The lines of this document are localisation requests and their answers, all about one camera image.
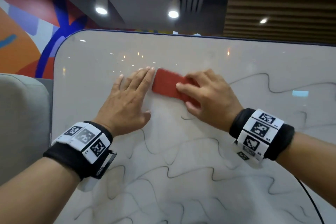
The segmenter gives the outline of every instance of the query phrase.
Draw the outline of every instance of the chair backrest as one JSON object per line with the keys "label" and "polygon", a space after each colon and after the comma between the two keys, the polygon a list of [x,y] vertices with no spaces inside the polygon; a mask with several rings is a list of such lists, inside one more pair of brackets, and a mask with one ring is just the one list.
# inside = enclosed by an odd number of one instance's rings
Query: chair backrest
{"label": "chair backrest", "polygon": [[34,78],[0,73],[0,185],[50,144],[50,97]]}

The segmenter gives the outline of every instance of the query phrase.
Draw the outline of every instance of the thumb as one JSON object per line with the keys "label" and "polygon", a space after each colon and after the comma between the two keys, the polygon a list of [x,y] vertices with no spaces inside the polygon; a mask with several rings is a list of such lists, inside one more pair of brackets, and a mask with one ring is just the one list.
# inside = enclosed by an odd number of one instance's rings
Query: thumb
{"label": "thumb", "polygon": [[187,107],[188,112],[190,112],[193,116],[198,118],[201,114],[201,109],[195,107],[191,102],[186,102],[185,106]]}
{"label": "thumb", "polygon": [[151,112],[145,111],[144,113],[142,113],[142,117],[143,117],[143,125],[145,126],[151,119]]}

